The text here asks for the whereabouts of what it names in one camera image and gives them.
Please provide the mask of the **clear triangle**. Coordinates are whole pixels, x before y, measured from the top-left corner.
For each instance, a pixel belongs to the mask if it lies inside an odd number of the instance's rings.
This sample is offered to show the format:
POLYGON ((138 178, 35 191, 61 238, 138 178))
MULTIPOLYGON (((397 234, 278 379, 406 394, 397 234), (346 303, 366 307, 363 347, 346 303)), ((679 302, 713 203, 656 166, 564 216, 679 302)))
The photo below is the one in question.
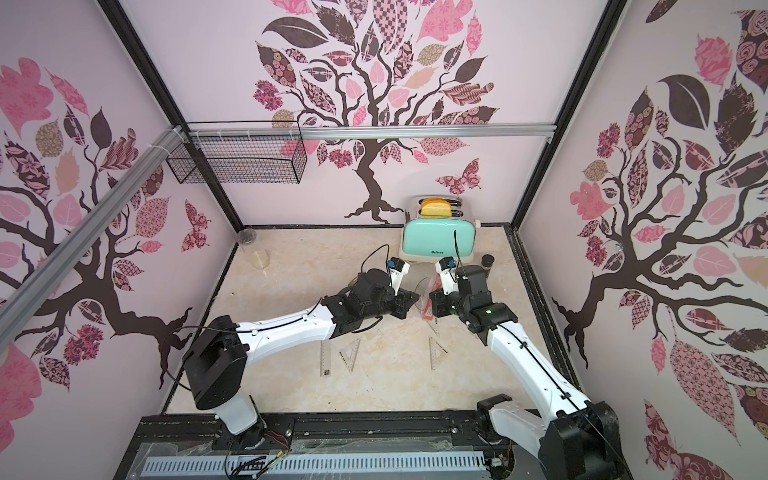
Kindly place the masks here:
POLYGON ((431 329, 431 331, 432 331, 432 332, 433 332, 433 333, 434 333, 436 336, 440 336, 439 326, 438 326, 438 324, 437 324, 437 321, 436 321, 435 319, 433 319, 433 320, 428 320, 428 321, 427 321, 427 325, 429 326, 429 328, 431 329))
POLYGON ((435 371, 447 358, 447 350, 435 339, 429 338, 430 369, 435 371))

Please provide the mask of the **clear triangle set square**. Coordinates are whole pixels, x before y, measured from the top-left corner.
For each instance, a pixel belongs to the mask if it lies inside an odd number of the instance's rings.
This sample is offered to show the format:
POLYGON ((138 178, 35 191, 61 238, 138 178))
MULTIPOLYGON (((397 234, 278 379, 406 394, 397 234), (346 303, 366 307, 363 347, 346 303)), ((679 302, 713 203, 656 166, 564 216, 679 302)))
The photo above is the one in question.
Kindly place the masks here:
POLYGON ((356 339, 339 350, 339 355, 349 373, 354 372, 361 339, 356 339))

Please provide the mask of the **clear straight ruler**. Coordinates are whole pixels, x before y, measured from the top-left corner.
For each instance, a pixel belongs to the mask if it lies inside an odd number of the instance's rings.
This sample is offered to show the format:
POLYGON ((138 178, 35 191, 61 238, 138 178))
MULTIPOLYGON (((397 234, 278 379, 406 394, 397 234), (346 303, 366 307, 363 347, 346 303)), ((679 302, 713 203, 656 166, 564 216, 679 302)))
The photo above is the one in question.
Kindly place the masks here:
POLYGON ((328 340, 320 342, 320 376, 323 378, 331 374, 332 347, 328 340))

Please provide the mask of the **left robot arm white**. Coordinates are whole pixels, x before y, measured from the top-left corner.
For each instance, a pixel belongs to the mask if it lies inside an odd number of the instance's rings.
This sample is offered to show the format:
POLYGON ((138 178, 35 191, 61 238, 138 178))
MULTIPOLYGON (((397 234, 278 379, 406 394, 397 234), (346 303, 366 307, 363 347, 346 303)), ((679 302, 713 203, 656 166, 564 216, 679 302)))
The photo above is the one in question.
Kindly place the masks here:
POLYGON ((245 370, 305 343, 361 332, 368 319, 406 318, 419 294, 401 288, 398 275, 371 269, 315 306, 271 320, 236 323, 228 315, 215 318, 183 357, 195 407, 213 414, 234 436, 260 427, 255 401, 240 392, 245 370))

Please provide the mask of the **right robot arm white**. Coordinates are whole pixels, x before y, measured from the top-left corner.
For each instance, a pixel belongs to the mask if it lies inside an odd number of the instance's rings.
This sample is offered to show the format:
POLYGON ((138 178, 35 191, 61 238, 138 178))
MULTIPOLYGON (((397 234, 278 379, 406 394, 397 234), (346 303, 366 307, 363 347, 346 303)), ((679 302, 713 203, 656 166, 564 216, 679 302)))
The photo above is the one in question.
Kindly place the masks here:
POLYGON ((619 421, 567 380, 529 338, 517 315, 494 301, 486 271, 451 257, 435 264, 440 288, 430 294, 436 317, 457 316, 518 379, 536 410, 502 395, 478 405, 492 431, 535 456, 548 479, 627 479, 619 421))

